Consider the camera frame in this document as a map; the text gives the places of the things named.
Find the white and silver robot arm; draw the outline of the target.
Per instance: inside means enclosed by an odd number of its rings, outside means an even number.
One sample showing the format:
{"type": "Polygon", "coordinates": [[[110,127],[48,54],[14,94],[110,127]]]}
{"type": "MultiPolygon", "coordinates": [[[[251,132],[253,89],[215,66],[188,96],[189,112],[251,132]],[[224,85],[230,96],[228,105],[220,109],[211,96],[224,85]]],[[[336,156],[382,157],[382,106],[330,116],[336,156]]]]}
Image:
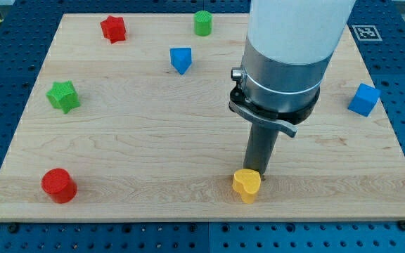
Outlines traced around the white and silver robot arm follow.
{"type": "Polygon", "coordinates": [[[293,137],[310,116],[355,0],[252,0],[229,107],[252,130],[293,137]]]}

